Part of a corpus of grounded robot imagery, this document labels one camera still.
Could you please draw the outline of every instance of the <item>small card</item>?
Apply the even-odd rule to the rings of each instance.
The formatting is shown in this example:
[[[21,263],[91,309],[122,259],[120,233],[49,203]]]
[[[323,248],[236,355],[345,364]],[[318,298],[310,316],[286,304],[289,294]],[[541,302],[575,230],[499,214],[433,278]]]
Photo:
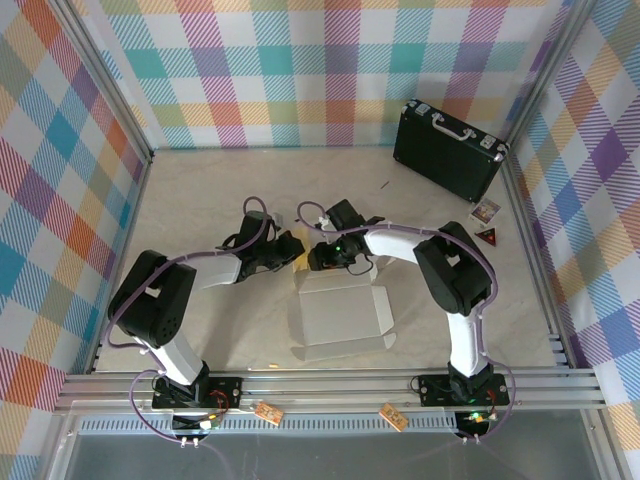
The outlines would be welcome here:
[[[475,206],[471,212],[471,216],[486,225],[496,216],[501,208],[497,203],[492,202],[488,198],[483,198],[480,200],[480,203]]]
[[[403,431],[407,428],[407,425],[409,425],[407,417],[402,415],[393,405],[388,403],[385,403],[380,409],[380,415],[382,415],[382,418],[389,422],[391,426],[399,432]]]
[[[276,427],[280,425],[282,417],[284,417],[284,412],[282,410],[278,410],[276,407],[272,407],[271,405],[267,405],[266,403],[261,403],[260,405],[258,405],[255,412],[253,413],[255,413],[255,415],[260,417],[261,419],[272,423]]]

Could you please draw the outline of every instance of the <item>aluminum frame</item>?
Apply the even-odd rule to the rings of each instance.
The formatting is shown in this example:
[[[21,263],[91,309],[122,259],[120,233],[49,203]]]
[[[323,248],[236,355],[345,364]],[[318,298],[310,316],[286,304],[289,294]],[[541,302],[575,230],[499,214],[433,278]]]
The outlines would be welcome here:
[[[516,368],[515,410],[580,409],[598,412],[605,407],[600,386],[591,369],[566,367]],[[244,378],[243,396],[238,411],[228,415],[252,415],[255,406],[265,401],[281,407],[287,414],[339,414],[353,418],[357,414],[376,413],[386,402],[398,405],[407,415],[423,412],[470,411],[470,407],[421,407],[410,381],[419,374],[446,374],[445,369],[358,369],[358,370],[265,370],[220,372],[216,376]],[[131,417],[128,392],[135,373],[94,373],[70,375],[63,386],[43,449],[38,478],[64,478],[75,439],[83,418],[90,415],[112,416],[114,420]],[[134,401],[146,416],[158,418],[173,410],[151,410],[151,379],[136,386]],[[188,409],[190,415],[206,410]],[[615,455],[602,438],[593,445],[607,458]],[[616,462],[600,461],[613,471]],[[604,476],[606,479],[624,478]]]
[[[133,238],[133,226],[136,224],[138,220],[138,215],[140,214],[140,208],[142,206],[142,198],[144,197],[144,192],[147,189],[147,184],[149,183],[149,176],[151,173],[151,165],[153,165],[153,161],[149,161],[143,166],[143,170],[141,173],[141,181],[140,181],[140,189],[138,191],[138,195],[135,200],[135,206],[133,208],[133,214],[131,215],[131,220],[129,221],[129,228],[127,228],[127,233],[125,235],[124,244],[122,246],[122,250],[120,252],[121,261],[118,262],[115,270],[115,274],[112,276],[109,286],[108,286],[108,298],[113,298],[116,293],[118,286],[120,285],[120,280],[122,278],[122,274],[124,271],[124,259],[127,257],[127,252],[129,251],[129,245],[131,244],[131,239]],[[102,315],[102,322],[100,323],[99,333],[94,335],[94,338],[91,339],[89,344],[89,350],[87,354],[87,358],[85,360],[83,366],[83,373],[90,374],[95,371],[95,365],[100,356],[100,349],[102,348],[102,336],[104,331],[107,328],[109,323],[109,319],[107,316],[107,312]]]
[[[143,184],[132,217],[133,224],[146,185],[148,167],[153,156],[152,147],[109,74],[108,68],[73,5],[69,0],[50,0],[50,4],[94,81],[115,112],[116,118],[125,128],[134,148],[142,158],[147,160]],[[552,54],[543,65],[534,88],[514,122],[508,137],[511,143],[517,142],[536,114],[544,92],[553,82],[595,4],[596,0],[586,0],[585,2],[576,1],[572,6],[565,25],[552,45]],[[550,341],[555,345],[554,353],[558,357],[556,361],[560,365],[549,368],[514,369],[518,386],[518,398],[514,408],[518,410],[581,409],[602,478],[631,478],[619,442],[611,433],[613,431],[611,420],[604,409],[604,398],[593,371],[568,369],[563,365],[565,362],[560,361],[562,360],[560,357],[566,355],[564,357],[566,363],[573,367],[576,365],[575,355],[566,343],[568,337],[559,320],[550,283],[529,227],[526,208],[517,188],[515,172],[509,161],[505,162],[502,176],[510,203],[514,208],[516,225],[523,239],[537,296],[547,320],[551,334]],[[125,240],[125,250],[129,243],[130,232]],[[562,340],[564,340],[564,343],[561,343],[563,348],[559,348],[558,342]],[[96,339],[86,371],[91,370],[97,358],[95,351],[98,348]],[[222,375],[243,376],[246,379],[244,384],[246,394],[241,403],[242,411],[237,413],[238,415],[251,412],[255,403],[261,400],[281,405],[288,413],[332,411],[350,415],[377,411],[381,401],[399,404],[402,410],[407,412],[425,411],[419,407],[417,395],[408,388],[408,381],[413,375],[421,373],[446,372],[420,369],[278,370],[276,372],[227,372]],[[67,378],[50,424],[49,435],[43,446],[40,478],[64,477],[83,416],[96,412],[113,415],[114,418],[131,415],[127,392],[133,376],[134,374],[130,373],[94,373],[91,376],[71,375]],[[150,380],[145,380],[138,385],[134,398],[145,414],[162,415],[162,412],[150,412],[151,395]]]

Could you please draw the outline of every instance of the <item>black briefcase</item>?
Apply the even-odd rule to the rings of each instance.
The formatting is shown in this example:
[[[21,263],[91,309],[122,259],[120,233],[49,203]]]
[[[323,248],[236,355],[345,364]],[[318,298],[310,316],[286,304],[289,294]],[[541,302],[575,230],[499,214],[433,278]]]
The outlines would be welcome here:
[[[393,157],[465,200],[482,198],[508,153],[504,141],[420,100],[402,107]]]

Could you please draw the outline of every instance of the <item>wooden block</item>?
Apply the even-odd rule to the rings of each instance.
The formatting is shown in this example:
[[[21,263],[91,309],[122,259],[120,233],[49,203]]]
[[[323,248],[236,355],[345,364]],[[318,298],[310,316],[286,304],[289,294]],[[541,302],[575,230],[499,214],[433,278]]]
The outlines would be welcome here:
[[[263,420],[266,420],[269,423],[272,423],[276,427],[280,425],[282,421],[282,417],[284,416],[284,412],[282,410],[278,410],[276,407],[272,407],[271,405],[267,405],[266,403],[261,403],[256,408],[254,412],[256,416],[260,417]]]
[[[407,417],[402,415],[398,410],[396,410],[392,405],[388,403],[385,403],[384,407],[380,409],[380,415],[382,415],[382,418],[389,422],[391,426],[399,432],[403,431],[405,428],[407,428],[407,425],[409,425],[409,420],[407,420]]]

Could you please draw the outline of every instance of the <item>plaid fabric backdrop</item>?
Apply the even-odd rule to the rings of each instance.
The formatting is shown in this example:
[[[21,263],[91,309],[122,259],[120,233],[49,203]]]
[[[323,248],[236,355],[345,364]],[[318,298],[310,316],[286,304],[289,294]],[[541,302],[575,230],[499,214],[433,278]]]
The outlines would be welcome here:
[[[142,161],[45,0],[0,0],[0,479],[86,359]]]
[[[640,1],[597,4],[517,148],[560,313],[640,478]]]
[[[75,1],[149,139],[171,148],[393,144],[412,97],[497,134],[570,3]]]

